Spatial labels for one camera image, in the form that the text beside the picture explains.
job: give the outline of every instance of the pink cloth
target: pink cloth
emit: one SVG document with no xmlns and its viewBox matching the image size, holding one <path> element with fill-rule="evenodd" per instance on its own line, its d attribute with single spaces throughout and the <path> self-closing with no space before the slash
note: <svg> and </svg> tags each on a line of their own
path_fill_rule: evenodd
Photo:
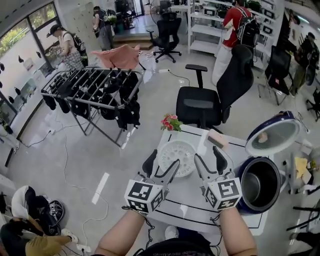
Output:
<svg viewBox="0 0 320 256">
<path fill-rule="evenodd" d="M 134 69 L 139 64 L 140 45 L 135 48 L 124 44 L 118 48 L 105 51 L 92 51 L 106 68 Z"/>
</svg>

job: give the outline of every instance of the shoe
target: shoe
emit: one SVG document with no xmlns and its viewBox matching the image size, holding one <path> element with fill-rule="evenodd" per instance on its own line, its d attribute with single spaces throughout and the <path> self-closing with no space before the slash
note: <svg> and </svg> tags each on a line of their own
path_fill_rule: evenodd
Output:
<svg viewBox="0 0 320 256">
<path fill-rule="evenodd" d="M 64 228 L 64 229 L 61 230 L 61 236 L 71 237 L 71 242 L 72 242 L 72 243 L 75 243 L 75 244 L 79 243 L 78 237 L 76 237 L 74 234 L 71 233 L 70 230 L 68 230 L 68 229 L 66 229 L 66 228 Z"/>
<path fill-rule="evenodd" d="M 169 240 L 172 238 L 178 238 L 179 231 L 175 226 L 170 225 L 165 229 L 164 237 L 165 237 L 165 240 Z"/>
<path fill-rule="evenodd" d="M 299 233 L 292 233 L 290 235 L 290 240 L 296 240 Z"/>
</svg>

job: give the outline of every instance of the metal drying rack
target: metal drying rack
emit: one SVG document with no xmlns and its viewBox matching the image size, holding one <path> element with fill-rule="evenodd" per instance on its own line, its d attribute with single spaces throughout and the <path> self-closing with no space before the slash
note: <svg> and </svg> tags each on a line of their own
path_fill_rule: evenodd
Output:
<svg viewBox="0 0 320 256">
<path fill-rule="evenodd" d="M 94 81 L 90 84 L 87 85 L 89 79 L 91 79 L 93 77 L 93 75 L 95 73 L 97 73 L 98 71 L 100 71 L 100 74 L 94 79 Z M 122 73 L 125 73 L 126 77 L 124 78 L 122 84 L 119 86 L 119 88 L 112 94 L 109 94 L 110 96 L 112 96 L 112 99 L 110 100 L 110 102 L 108 104 L 103 104 L 100 103 L 101 98 L 99 99 L 98 102 L 93 101 L 92 98 L 98 93 L 98 91 L 100 89 L 103 89 L 106 85 L 106 83 L 108 82 L 108 80 L 110 80 L 111 78 L 118 78 Z M 116 96 L 119 94 L 120 89 L 124 86 L 125 82 L 127 81 L 128 77 L 132 74 L 135 73 L 138 77 L 138 82 L 136 83 L 135 87 L 133 88 L 131 94 L 129 95 L 129 97 L 127 98 L 127 100 L 121 104 L 116 100 Z M 81 83 L 81 80 L 86 76 L 89 75 L 88 79 L 83 83 Z M 97 84 L 97 80 L 99 79 L 100 76 L 102 75 L 106 75 L 106 77 L 103 79 L 103 81 L 98 85 Z M 67 97 L 63 97 L 61 96 L 61 94 L 59 93 L 59 88 L 56 86 L 56 84 L 61 84 L 61 82 L 65 83 L 65 82 L 70 82 L 71 80 L 73 80 L 74 78 L 76 78 L 77 76 L 80 76 L 79 79 L 77 79 L 77 81 L 74 83 L 74 85 L 72 86 L 71 90 L 73 90 L 76 86 L 78 86 L 78 84 L 80 84 L 78 86 L 78 90 L 76 91 L 76 93 L 74 94 L 74 96 L 67 96 Z M 105 109 L 109 109 L 109 110 L 115 110 L 115 107 L 111 105 L 111 103 L 113 101 L 116 102 L 117 105 L 117 109 L 121 110 L 123 108 L 126 107 L 126 105 L 128 103 L 130 103 L 130 101 L 133 99 L 133 97 L 135 96 L 139 85 L 142 81 L 143 75 L 139 72 L 139 71 L 134 71 L 131 69 L 120 69 L 120 68 L 100 68 L 100 67 L 87 67 L 81 70 L 69 70 L 69 71 L 60 71 L 57 72 L 51 79 L 50 81 L 42 88 L 41 90 L 41 94 L 43 96 L 48 96 L 48 97 L 53 97 L 53 98 L 60 98 L 60 99 L 64 99 L 68 105 L 68 108 L 70 109 L 70 112 L 72 113 L 74 119 L 76 120 L 77 124 L 79 125 L 80 129 L 82 130 L 83 134 L 85 136 L 87 136 L 88 134 L 86 133 L 86 131 L 88 130 L 89 126 L 92 125 L 94 128 L 96 128 L 99 132 L 101 132 L 104 136 L 106 136 L 110 141 L 112 141 L 114 144 L 116 144 L 119 148 L 121 147 L 121 145 L 118 143 L 118 140 L 120 138 L 120 135 L 123 131 L 123 129 L 120 129 L 119 134 L 117 136 L 117 138 L 114 140 L 112 139 L 109 135 L 107 135 L 100 127 L 97 126 L 96 123 L 93 122 L 94 118 L 96 117 L 97 114 L 99 114 L 99 110 L 95 109 L 94 113 L 92 114 L 92 106 L 96 106 L 99 108 L 105 108 Z M 88 90 L 91 87 L 96 87 L 96 90 L 93 94 L 88 93 Z M 90 96 L 89 100 L 83 99 L 84 96 Z M 72 110 L 72 102 L 76 101 L 76 102 L 80 102 L 80 103 L 84 103 L 87 104 L 88 106 L 88 118 L 85 118 L 89 124 L 86 126 L 86 128 L 84 129 L 78 118 L 77 115 L 73 112 Z"/>
</svg>

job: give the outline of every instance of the concrete floor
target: concrete floor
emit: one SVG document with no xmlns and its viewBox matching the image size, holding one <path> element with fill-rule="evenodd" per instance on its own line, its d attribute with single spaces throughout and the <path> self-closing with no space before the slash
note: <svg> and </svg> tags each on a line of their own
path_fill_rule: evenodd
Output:
<svg viewBox="0 0 320 256">
<path fill-rule="evenodd" d="M 177 76 L 188 78 L 191 86 L 197 86 L 195 72 L 186 70 L 185 65 L 203 65 L 208 68 L 208 72 L 203 74 L 204 87 L 216 89 L 211 83 L 215 58 L 211 54 L 195 51 L 188 54 L 186 47 L 181 45 L 177 49 L 182 51 L 182 56 L 174 54 L 176 63 L 163 57 L 156 64 L 153 56 L 149 57 L 150 55 L 145 53 L 140 56 L 141 63 L 148 69 L 144 73 L 138 94 L 141 125 L 130 136 L 124 149 L 116 147 L 96 129 L 93 129 L 89 136 L 84 136 L 79 127 L 74 126 L 54 135 L 50 134 L 45 141 L 30 148 L 22 145 L 9 163 L 7 176 L 14 181 L 17 188 L 30 185 L 38 194 L 45 194 L 64 203 L 67 214 L 62 225 L 75 233 L 82 244 L 86 243 L 83 223 L 88 219 L 101 219 L 106 214 L 106 203 L 100 199 L 97 204 L 93 204 L 92 198 L 104 173 L 109 174 L 101 193 L 108 202 L 107 218 L 102 221 L 90 220 L 84 225 L 88 245 L 93 249 L 102 235 L 124 214 L 121 206 L 125 204 L 124 193 L 128 180 L 141 171 L 143 162 L 153 149 L 157 148 L 162 135 L 160 121 L 164 114 L 175 113 L 178 91 L 180 87 L 188 86 L 188 81 L 184 78 L 153 70 L 171 69 Z M 254 73 L 255 77 L 259 75 L 257 71 Z M 307 139 L 319 146 L 319 124 L 315 123 L 314 116 L 305 106 L 306 97 L 310 96 L 309 91 L 302 89 L 295 100 L 289 96 L 281 106 L 277 106 L 273 96 L 269 97 L 267 92 L 262 98 L 258 97 L 258 82 L 256 78 L 252 88 L 232 105 L 229 119 L 218 128 L 226 135 L 246 139 L 254 128 L 279 111 L 299 111 L 303 122 L 311 130 Z M 117 136 L 119 128 L 115 121 L 100 118 L 97 123 L 111 137 Z M 75 125 L 76 122 L 71 113 L 63 114 L 59 107 L 51 111 L 43 104 L 23 133 L 22 141 L 27 145 L 38 142 L 49 130 L 60 130 L 62 124 L 66 127 Z M 124 133 L 120 137 L 120 144 L 126 138 L 127 134 Z M 286 151 L 275 156 L 279 168 L 287 154 Z M 66 182 L 87 189 L 72 187 Z M 300 205 L 300 202 L 301 196 L 289 196 L 287 189 L 280 195 L 269 211 L 263 234 L 256 237 L 259 256 L 287 255 L 290 249 L 290 234 L 285 230 L 297 222 L 299 213 L 294 212 L 292 206 Z M 151 220 L 151 223 L 156 227 L 151 232 L 152 243 L 162 241 L 167 225 L 154 220 Z M 147 240 L 148 228 L 144 225 L 129 255 L 133 255 L 139 248 L 144 248 Z"/>
</svg>

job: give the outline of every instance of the backpack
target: backpack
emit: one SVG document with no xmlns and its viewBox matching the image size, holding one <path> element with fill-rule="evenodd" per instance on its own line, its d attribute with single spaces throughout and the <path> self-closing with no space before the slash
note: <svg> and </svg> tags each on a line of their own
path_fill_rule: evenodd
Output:
<svg viewBox="0 0 320 256">
<path fill-rule="evenodd" d="M 86 46 L 85 46 L 85 43 L 81 41 L 81 39 L 77 36 L 77 34 L 73 34 L 73 33 L 70 33 L 70 32 L 66 32 L 63 37 L 66 35 L 66 34 L 70 34 L 73 38 L 73 42 L 74 42 L 74 46 L 75 48 L 78 50 L 78 52 L 80 54 L 83 54 L 86 52 Z"/>
<path fill-rule="evenodd" d="M 239 27 L 236 31 L 239 43 L 247 47 L 255 48 L 260 34 L 258 23 L 253 16 L 248 17 L 242 8 L 237 7 L 237 9 L 243 16 L 242 19 L 240 19 Z"/>
</svg>

